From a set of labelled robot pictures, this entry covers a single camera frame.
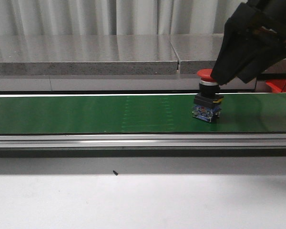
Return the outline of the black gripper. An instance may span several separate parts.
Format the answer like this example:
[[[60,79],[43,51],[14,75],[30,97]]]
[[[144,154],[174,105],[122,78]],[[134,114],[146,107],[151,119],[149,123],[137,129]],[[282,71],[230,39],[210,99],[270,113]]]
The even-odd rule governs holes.
[[[225,23],[211,77],[224,85],[244,83],[286,58],[286,0],[242,2]]]

